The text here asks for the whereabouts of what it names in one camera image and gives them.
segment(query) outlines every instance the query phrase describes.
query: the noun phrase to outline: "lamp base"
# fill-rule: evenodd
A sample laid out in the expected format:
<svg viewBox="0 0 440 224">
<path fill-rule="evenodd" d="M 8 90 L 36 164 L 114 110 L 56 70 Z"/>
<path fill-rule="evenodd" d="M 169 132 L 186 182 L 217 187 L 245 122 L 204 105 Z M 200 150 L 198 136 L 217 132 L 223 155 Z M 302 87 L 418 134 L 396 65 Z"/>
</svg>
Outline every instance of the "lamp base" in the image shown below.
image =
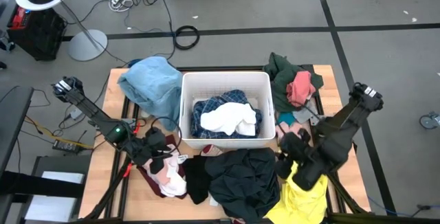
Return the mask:
<svg viewBox="0 0 440 224">
<path fill-rule="evenodd" d="M 84 32 L 80 32 L 73 37 L 69 42 L 68 54 L 74 60 L 88 61 L 101 55 L 105 48 L 107 48 L 107 36 L 100 30 L 88 30 L 90 36 L 96 42 L 96 47 L 87 38 Z"/>
</svg>

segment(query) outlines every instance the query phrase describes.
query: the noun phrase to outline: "wooden table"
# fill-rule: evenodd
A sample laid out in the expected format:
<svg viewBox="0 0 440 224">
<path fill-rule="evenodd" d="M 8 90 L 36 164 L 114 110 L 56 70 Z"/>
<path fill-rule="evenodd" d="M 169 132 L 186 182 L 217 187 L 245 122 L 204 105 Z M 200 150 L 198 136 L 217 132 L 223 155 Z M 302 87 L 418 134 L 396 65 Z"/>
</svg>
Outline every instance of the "wooden table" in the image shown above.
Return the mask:
<svg viewBox="0 0 440 224">
<path fill-rule="evenodd" d="M 319 89 L 324 114 L 333 115 L 342 108 L 342 103 L 331 65 L 314 65 L 313 69 L 324 79 L 324 86 Z M 119 88 L 117 81 L 120 75 L 127 70 L 128 69 L 112 69 L 109 76 L 109 83 L 107 85 L 102 109 L 112 118 L 120 118 L 121 116 L 124 94 Z M 143 136 L 148 130 L 151 121 L 152 119 L 148 119 L 147 125 L 141 128 L 138 133 L 140 136 Z M 166 131 L 160 126 L 159 122 L 156 123 L 159 128 Z M 176 133 L 165 132 L 165 134 L 173 134 L 175 139 L 178 139 Z M 98 137 L 95 141 L 95 146 L 102 141 L 104 141 L 104 138 L 102 136 Z M 268 146 L 277 150 L 276 140 L 274 139 Z M 179 150 L 181 154 L 199 154 L 199 150 L 192 149 L 184 142 L 181 143 Z M 80 217 L 86 216 L 93 210 L 107 189 L 111 177 L 114 153 L 114 148 L 108 143 L 103 144 L 93 152 L 84 197 L 82 198 Z M 339 169 L 338 175 L 341 184 L 357 201 L 359 206 L 369 211 L 369 201 L 353 149 L 351 149 L 349 153 L 348 161 Z M 333 211 L 338 212 L 338 204 L 332 185 L 329 185 L 329 195 Z M 126 221 L 209 220 L 227 218 L 221 206 L 212 207 L 209 205 L 209 199 L 199 205 L 195 205 L 189 196 L 183 200 L 177 198 L 162 199 L 156 196 L 137 170 L 132 170 L 129 175 L 129 187 L 126 197 L 127 201 L 124 215 L 124 220 Z M 115 192 L 112 216 L 117 216 L 119 199 L 120 187 Z"/>
</svg>

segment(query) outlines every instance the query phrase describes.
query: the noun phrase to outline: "black case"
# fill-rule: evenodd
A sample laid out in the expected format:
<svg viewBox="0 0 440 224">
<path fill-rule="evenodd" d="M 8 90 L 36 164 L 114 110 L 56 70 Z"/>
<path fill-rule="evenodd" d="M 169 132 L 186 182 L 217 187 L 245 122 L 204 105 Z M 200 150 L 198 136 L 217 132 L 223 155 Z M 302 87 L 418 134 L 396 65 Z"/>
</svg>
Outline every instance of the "black case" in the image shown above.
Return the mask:
<svg viewBox="0 0 440 224">
<path fill-rule="evenodd" d="M 17 13 L 18 6 L 12 13 L 8 27 Z M 25 50 L 35 60 L 54 60 L 61 45 L 66 28 L 64 20 L 53 9 L 30 11 L 22 22 L 22 29 L 8 29 L 11 41 Z"/>
</svg>

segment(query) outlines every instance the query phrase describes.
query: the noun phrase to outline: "white cloth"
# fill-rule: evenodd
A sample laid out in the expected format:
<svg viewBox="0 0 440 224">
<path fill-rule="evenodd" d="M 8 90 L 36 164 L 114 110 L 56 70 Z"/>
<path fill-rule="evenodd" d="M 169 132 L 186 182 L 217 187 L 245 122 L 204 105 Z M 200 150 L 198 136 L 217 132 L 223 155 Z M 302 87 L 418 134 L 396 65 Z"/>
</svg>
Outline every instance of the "white cloth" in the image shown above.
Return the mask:
<svg viewBox="0 0 440 224">
<path fill-rule="evenodd" d="M 249 104 L 228 102 L 200 117 L 200 126 L 213 132 L 224 132 L 232 135 L 255 135 L 255 111 Z"/>
<path fill-rule="evenodd" d="M 169 148 L 174 149 L 174 145 L 167 145 Z M 152 174 L 150 170 L 146 170 L 146 173 L 159 185 L 160 192 L 167 197 L 181 196 L 186 193 L 186 181 L 182 179 L 179 175 L 179 164 L 177 163 L 177 158 L 179 157 L 179 152 L 176 150 L 172 153 L 172 157 L 166 158 L 164 163 L 168 165 L 168 172 L 166 176 L 170 178 L 170 181 L 162 185 L 157 179 L 156 175 Z"/>
</svg>

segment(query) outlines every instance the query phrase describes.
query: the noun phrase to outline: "light blue towel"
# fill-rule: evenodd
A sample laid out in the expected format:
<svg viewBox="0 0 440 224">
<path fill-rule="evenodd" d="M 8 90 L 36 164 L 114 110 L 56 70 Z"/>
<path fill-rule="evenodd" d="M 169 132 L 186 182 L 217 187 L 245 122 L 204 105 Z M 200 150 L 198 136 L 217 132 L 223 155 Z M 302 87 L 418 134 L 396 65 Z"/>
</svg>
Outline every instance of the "light blue towel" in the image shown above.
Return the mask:
<svg viewBox="0 0 440 224">
<path fill-rule="evenodd" d="M 145 58 L 122 74 L 118 84 L 132 102 L 155 117 L 169 117 L 178 123 L 182 73 L 161 56 Z M 159 120 L 169 131 L 176 126 L 166 119 Z"/>
</svg>

